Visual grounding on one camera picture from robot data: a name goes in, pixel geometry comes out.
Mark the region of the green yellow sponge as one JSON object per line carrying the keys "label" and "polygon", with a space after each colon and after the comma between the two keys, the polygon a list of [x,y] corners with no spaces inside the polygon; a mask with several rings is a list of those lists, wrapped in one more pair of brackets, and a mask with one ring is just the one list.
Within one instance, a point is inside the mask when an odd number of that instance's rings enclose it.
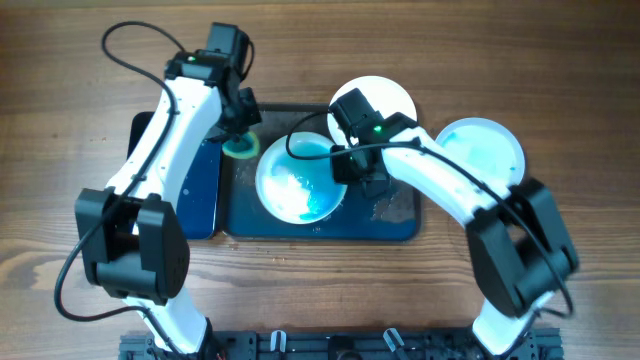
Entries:
{"label": "green yellow sponge", "polygon": [[260,142],[257,135],[248,131],[223,143],[222,152],[231,158],[246,160],[260,153]]}

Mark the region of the white plate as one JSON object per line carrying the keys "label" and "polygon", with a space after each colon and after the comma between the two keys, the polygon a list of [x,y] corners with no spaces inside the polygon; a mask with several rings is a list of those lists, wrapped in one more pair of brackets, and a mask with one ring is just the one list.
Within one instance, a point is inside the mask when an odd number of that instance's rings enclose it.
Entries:
{"label": "white plate", "polygon": [[329,216],[347,187],[332,177],[330,161],[312,160],[329,153],[333,142],[318,133],[283,136],[261,155],[255,187],[264,208],[281,221],[302,225]]}
{"label": "white plate", "polygon": [[370,114],[374,115],[374,122],[366,128],[362,128],[362,131],[367,130],[368,133],[362,132],[362,135],[366,138],[375,137],[380,144],[389,143],[397,146],[418,144],[417,140],[412,140],[411,138],[394,141],[394,136],[386,134],[388,125],[384,125],[384,122],[391,115],[402,113],[414,122],[417,121],[416,106],[409,93],[403,87],[385,77],[363,76],[344,84],[334,94],[330,104],[333,105],[341,96],[354,89],[358,89],[367,99],[369,106],[372,108]]}
{"label": "white plate", "polygon": [[508,186],[519,184],[524,178],[526,160],[521,144],[495,121],[480,117],[454,121],[438,134],[436,143]]}

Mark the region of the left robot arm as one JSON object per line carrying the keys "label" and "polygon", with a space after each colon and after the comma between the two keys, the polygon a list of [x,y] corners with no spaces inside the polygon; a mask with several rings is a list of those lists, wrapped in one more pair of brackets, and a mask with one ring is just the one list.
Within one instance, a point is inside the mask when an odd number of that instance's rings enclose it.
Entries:
{"label": "left robot arm", "polygon": [[[152,332],[163,359],[221,359],[223,347],[184,286],[190,248],[175,207],[201,144],[218,142],[236,159],[254,157],[251,132],[261,115],[242,87],[255,48],[235,25],[213,23],[205,48],[180,49],[154,81],[161,98],[125,164],[102,190],[84,189],[76,204],[79,241],[56,282],[54,304],[64,317],[93,322],[135,311]],[[87,281],[124,301],[98,315],[74,315],[62,287],[75,258]]]}

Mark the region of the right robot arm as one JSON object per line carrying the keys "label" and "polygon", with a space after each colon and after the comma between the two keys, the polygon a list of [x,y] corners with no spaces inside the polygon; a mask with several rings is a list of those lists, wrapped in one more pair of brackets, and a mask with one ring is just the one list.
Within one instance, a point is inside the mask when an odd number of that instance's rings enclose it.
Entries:
{"label": "right robot arm", "polygon": [[347,143],[331,150],[338,183],[402,181],[430,198],[465,230],[475,281],[485,297],[472,333],[493,356],[510,353],[566,286],[579,258],[557,204],[540,181],[516,185],[494,180],[438,145],[401,112],[388,117],[358,88],[329,105]]}

